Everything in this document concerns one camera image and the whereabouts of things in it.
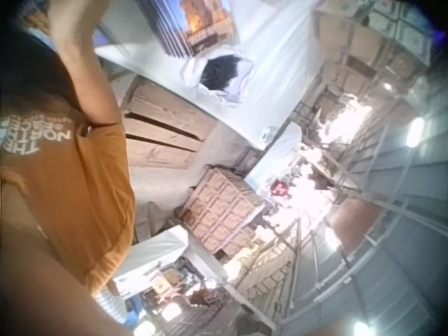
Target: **book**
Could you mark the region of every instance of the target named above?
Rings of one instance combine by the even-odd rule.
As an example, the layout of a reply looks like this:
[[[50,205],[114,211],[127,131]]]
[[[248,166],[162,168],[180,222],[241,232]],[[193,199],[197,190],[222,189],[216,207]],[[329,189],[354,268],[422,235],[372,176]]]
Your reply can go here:
[[[136,0],[163,50],[192,57],[236,36],[229,0]]]

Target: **red item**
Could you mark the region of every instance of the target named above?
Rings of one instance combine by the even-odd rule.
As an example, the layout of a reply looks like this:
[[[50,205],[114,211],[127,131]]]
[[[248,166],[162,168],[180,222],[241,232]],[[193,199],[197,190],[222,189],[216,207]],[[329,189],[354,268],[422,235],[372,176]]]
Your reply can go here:
[[[271,185],[272,196],[286,196],[289,191],[289,185],[286,182],[275,180]]]

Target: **orange t-shirt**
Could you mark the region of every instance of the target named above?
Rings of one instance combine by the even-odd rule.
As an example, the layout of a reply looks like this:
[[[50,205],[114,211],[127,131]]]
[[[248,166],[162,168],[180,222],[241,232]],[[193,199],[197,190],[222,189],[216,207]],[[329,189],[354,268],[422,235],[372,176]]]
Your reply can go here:
[[[65,101],[48,106],[1,119],[1,180],[18,187],[63,266],[96,293],[132,242],[125,132],[122,125],[88,132]]]

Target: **white plastic bag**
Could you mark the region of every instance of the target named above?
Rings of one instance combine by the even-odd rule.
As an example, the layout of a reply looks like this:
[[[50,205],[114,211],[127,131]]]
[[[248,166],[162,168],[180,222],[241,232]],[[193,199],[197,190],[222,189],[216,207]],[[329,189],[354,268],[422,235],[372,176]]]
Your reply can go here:
[[[202,72],[209,60],[217,57],[236,55],[241,58],[237,64],[238,76],[231,79],[225,91],[209,90],[200,83]],[[189,59],[181,70],[181,76],[184,83],[189,88],[195,88],[204,95],[215,97],[221,101],[222,104],[239,105],[244,102],[247,96],[246,87],[251,77],[254,62],[247,56],[237,52],[228,45],[212,49],[210,51],[199,54],[198,56]]]

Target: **white tablecloth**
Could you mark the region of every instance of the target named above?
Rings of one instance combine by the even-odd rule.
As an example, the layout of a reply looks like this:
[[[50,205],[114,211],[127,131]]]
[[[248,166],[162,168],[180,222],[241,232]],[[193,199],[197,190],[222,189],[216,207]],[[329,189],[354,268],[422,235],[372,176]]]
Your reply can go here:
[[[312,36],[310,8],[316,0],[230,2],[240,40],[235,48],[255,60],[248,99],[238,108],[222,107],[183,84],[185,60],[164,54],[132,0],[111,0],[104,24],[122,44],[97,53],[184,97],[264,149],[263,132],[286,121],[322,65]]]

